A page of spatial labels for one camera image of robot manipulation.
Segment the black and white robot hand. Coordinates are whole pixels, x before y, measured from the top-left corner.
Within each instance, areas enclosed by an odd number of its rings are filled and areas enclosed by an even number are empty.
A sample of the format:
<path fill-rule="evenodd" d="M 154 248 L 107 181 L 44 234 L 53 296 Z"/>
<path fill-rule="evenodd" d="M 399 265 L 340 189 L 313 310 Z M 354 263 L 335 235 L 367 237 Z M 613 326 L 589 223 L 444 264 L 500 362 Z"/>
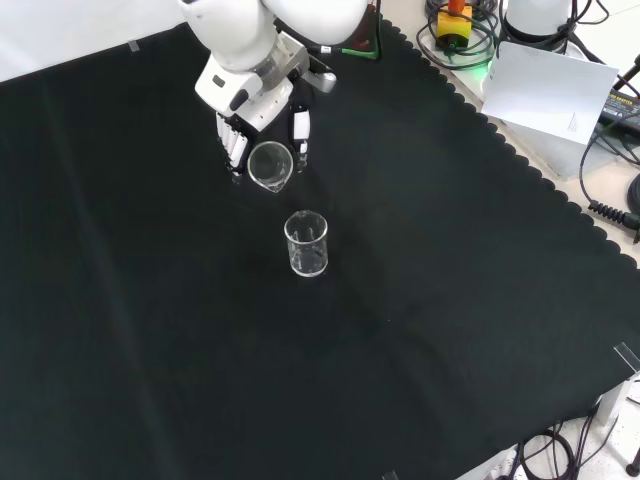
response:
<path fill-rule="evenodd" d="M 226 153 L 226 169 L 236 178 L 247 168 L 250 148 L 282 112 L 290 125 L 288 149 L 308 152 L 313 91 L 330 92 L 337 77 L 308 49 L 281 31 L 267 57 L 254 69 L 232 72 L 210 56 L 195 92 L 215 111 L 218 139 Z"/>

